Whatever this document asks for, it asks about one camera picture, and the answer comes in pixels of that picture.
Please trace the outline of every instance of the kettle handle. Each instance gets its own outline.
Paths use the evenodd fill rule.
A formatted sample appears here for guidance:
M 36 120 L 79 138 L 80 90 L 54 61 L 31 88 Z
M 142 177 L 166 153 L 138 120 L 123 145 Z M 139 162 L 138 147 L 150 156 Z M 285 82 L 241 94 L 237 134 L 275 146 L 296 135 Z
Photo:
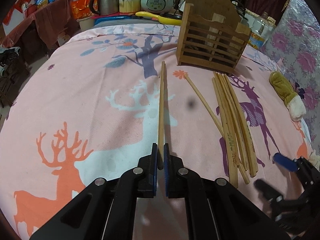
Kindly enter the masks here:
M 94 3 L 94 0 L 90 0 L 90 3 L 89 3 L 90 11 L 92 11 L 94 14 L 100 15 L 99 2 L 98 2 L 98 10 L 97 11 L 93 8 L 93 3 Z

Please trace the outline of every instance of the cooking oil bottle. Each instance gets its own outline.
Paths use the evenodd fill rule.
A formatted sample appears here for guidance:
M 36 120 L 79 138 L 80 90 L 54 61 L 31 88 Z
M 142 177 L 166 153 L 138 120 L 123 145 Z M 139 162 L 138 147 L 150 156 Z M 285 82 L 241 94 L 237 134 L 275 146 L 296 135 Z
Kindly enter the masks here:
M 264 12 L 262 16 L 256 18 L 252 25 L 251 37 L 248 41 L 248 44 L 255 49 L 260 49 L 264 41 L 268 38 L 269 35 L 269 22 L 268 14 Z

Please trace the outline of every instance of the electric kettle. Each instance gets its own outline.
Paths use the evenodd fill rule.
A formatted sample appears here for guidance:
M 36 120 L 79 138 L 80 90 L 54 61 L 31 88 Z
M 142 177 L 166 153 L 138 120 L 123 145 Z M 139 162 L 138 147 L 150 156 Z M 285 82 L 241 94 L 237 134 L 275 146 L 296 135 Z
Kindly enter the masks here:
M 98 10 L 93 8 L 94 0 L 90 0 L 89 8 L 94 14 L 108 15 L 119 11 L 119 0 L 98 0 Z

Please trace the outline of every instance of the yellow plastic handle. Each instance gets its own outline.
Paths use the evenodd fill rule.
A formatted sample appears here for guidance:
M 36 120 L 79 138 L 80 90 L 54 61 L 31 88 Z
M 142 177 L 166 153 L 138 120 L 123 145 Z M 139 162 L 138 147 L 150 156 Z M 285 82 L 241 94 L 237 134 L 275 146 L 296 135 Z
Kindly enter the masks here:
M 166 25 L 181 26 L 181 22 L 182 22 L 182 20 L 170 19 L 170 18 L 162 17 L 160 15 L 153 14 L 153 13 L 149 13 L 149 12 L 136 12 L 136 16 L 156 18 L 158 22 Z

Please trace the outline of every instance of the floor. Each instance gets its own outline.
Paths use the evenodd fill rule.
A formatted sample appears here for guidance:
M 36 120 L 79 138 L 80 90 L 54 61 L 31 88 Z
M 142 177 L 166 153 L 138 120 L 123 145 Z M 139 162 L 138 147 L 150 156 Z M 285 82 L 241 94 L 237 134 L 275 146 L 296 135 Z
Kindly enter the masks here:
M 41 59 L 37 60 L 36 62 L 30 65 L 30 75 L 28 77 L 21 77 L 21 80 L 18 80 L 9 90 L 8 97 L 14 101 L 16 95 L 20 93 L 23 87 L 27 84 L 33 74 L 47 61 L 46 57 L 42 57 Z M 4 108 L 0 106 L 0 131 L 4 124 L 6 117 L 8 116 L 10 111 L 10 106 L 5 105 Z

